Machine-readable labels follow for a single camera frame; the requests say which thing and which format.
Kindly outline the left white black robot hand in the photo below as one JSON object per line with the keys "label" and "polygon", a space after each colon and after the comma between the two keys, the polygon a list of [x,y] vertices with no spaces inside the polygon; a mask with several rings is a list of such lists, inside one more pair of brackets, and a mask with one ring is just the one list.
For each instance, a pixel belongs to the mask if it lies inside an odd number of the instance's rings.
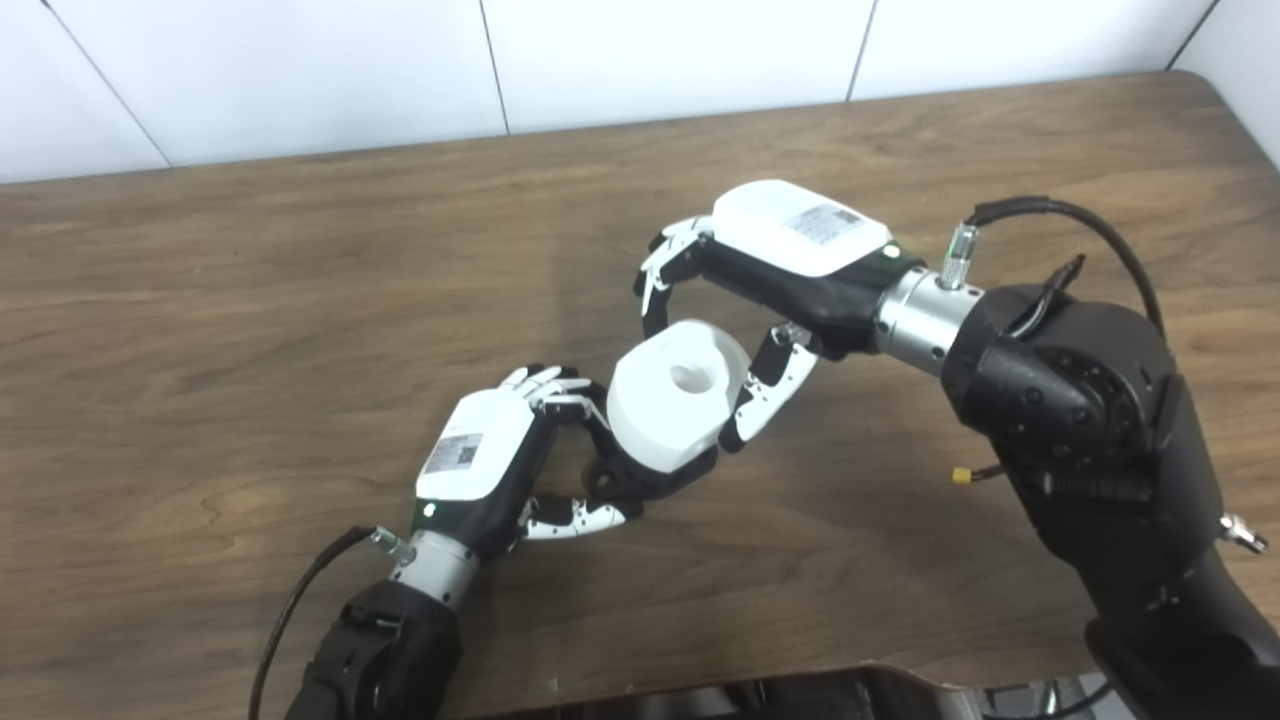
{"label": "left white black robot hand", "polygon": [[640,501],[540,495],[535,484],[562,428],[596,452],[617,448],[603,386],[571,366],[521,366],[462,397],[415,482],[413,532],[449,538],[480,564],[524,541],[562,541],[636,521]]}

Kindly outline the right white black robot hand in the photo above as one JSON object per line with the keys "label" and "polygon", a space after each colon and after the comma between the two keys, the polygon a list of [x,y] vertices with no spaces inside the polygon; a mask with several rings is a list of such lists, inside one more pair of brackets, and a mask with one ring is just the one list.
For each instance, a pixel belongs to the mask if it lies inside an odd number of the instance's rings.
{"label": "right white black robot hand", "polygon": [[772,421],[820,360],[881,351],[881,309],[924,269],[888,227],[782,179],[740,184],[710,213],[667,225],[634,284],[643,332],[669,324],[677,284],[703,278],[780,316],[741,382],[719,446],[736,454]]}

